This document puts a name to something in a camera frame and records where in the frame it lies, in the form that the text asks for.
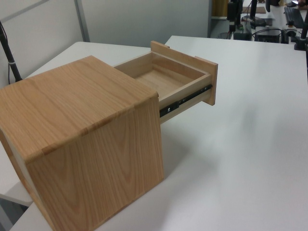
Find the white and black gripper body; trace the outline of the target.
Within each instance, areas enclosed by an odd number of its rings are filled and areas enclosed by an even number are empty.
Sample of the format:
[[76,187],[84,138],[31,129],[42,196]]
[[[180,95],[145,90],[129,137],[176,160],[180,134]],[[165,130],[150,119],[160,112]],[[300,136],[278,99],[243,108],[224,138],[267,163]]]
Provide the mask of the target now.
[[235,20],[238,13],[238,0],[230,0],[227,4],[227,20]]

